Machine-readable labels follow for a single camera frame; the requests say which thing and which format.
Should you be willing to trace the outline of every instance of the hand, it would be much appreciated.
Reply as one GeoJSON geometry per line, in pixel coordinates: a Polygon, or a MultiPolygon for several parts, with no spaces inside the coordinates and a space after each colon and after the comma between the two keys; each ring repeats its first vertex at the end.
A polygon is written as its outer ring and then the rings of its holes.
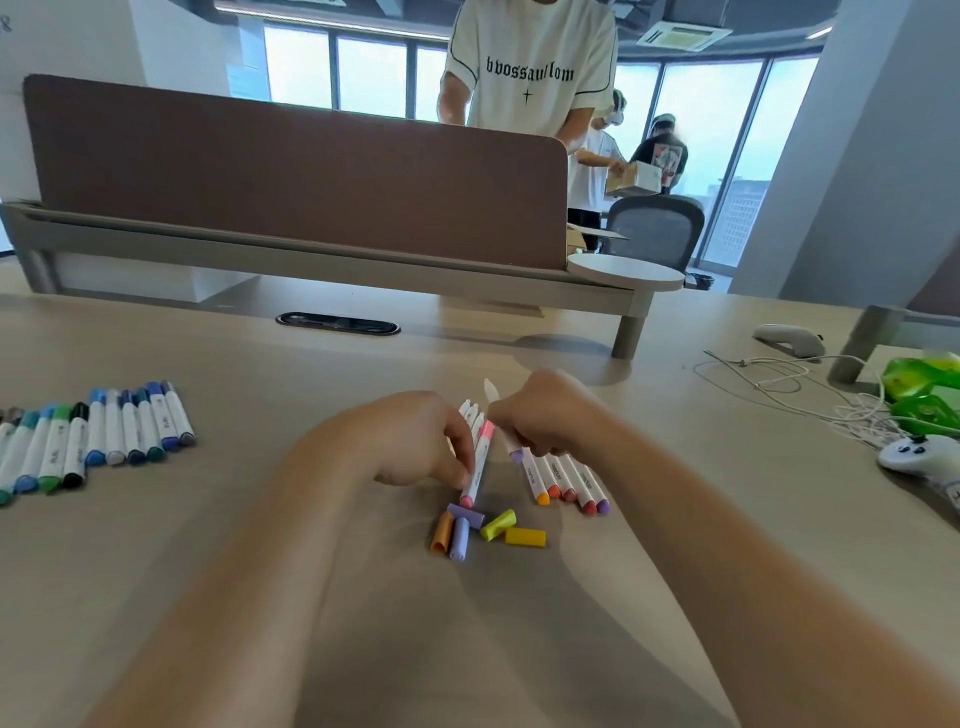
{"type": "Polygon", "coordinates": [[[319,430],[337,447],[356,450],[354,457],[370,465],[370,476],[387,485],[410,485],[432,476],[460,489],[473,473],[467,421],[435,392],[390,395],[342,412],[319,430]]]}
{"type": "Polygon", "coordinates": [[[487,419],[535,455],[569,451],[581,462],[589,459],[588,436],[603,429],[610,416],[606,405],[579,381],[546,369],[533,372],[519,392],[487,409],[487,419]]]}

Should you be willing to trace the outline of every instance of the cardboard box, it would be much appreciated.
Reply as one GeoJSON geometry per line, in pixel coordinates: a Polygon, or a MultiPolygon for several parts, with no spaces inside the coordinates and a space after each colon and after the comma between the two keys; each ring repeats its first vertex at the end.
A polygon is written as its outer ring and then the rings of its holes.
{"type": "Polygon", "coordinates": [[[613,171],[607,172],[608,197],[635,197],[660,194],[662,170],[642,161],[631,162],[622,177],[613,171]]]}

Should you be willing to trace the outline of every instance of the desk divider panel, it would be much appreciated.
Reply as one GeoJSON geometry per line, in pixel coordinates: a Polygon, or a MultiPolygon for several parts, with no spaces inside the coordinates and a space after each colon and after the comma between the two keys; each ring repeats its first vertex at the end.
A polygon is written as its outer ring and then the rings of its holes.
{"type": "Polygon", "coordinates": [[[562,270],[555,139],[34,75],[51,209],[562,270]]]}

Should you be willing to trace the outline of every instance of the person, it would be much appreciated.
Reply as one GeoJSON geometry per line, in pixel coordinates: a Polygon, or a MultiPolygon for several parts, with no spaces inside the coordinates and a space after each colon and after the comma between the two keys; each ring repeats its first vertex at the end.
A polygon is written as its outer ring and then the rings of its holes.
{"type": "MultiPolygon", "coordinates": [[[[487,414],[535,454],[568,451],[606,482],[741,725],[960,725],[958,693],[933,667],[573,378],[535,372],[487,414]]],[[[292,725],[362,486],[432,475],[460,487],[472,469],[470,429],[434,393],[392,395],[307,433],[85,728],[292,725]]]]}
{"type": "Polygon", "coordinates": [[[605,3],[465,0],[438,115],[446,124],[555,136],[573,154],[593,110],[611,104],[615,64],[616,26],[605,3]]]}
{"type": "MultiPolygon", "coordinates": [[[[566,222],[584,228],[600,228],[600,212],[607,190],[607,170],[622,175],[626,169],[626,159],[620,154],[616,141],[606,133],[610,124],[623,122],[623,110],[627,100],[616,88],[613,90],[613,104],[594,115],[587,129],[584,146],[578,149],[569,160],[566,186],[566,222]]],[[[584,234],[584,242],[592,253],[598,250],[596,235],[584,234]]]]}
{"type": "Polygon", "coordinates": [[[674,134],[676,128],[676,117],[672,113],[662,113],[654,119],[650,136],[640,143],[630,158],[630,161],[643,161],[662,170],[661,195],[669,195],[677,186],[689,157],[686,145],[674,134]]]}

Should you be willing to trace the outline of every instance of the desk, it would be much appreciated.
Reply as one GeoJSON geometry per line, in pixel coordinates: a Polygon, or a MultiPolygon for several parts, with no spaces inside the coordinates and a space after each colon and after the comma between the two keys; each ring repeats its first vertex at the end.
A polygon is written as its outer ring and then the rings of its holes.
{"type": "MultiPolygon", "coordinates": [[[[364,305],[367,292],[355,293],[364,305]]],[[[24,497],[0,513],[2,728],[75,725],[309,426],[401,389],[482,400],[488,376],[508,394],[534,354],[575,371],[683,453],[774,538],[960,679],[953,526],[892,484],[863,446],[693,372],[704,348],[769,353],[750,333],[772,321],[811,327],[835,351],[856,311],[681,291],[653,301],[649,346],[631,366],[596,341],[614,325],[602,315],[547,310],[536,330],[554,338],[515,340],[530,326],[523,316],[496,314],[492,324],[431,297],[377,295],[396,301],[405,333],[0,297],[0,335],[22,352],[0,360],[5,405],[13,392],[36,405],[169,377],[201,440],[165,464],[99,470],[85,492],[24,497]]],[[[698,371],[752,396],[719,367],[698,371]]],[[[829,402],[819,397],[807,404],[829,402]]],[[[549,548],[474,541],[454,564],[426,549],[448,500],[438,486],[365,489],[314,637],[301,726],[732,725],[701,646],[615,506],[586,519],[572,506],[532,505],[495,443],[478,507],[512,505],[547,529],[549,548]]]]}

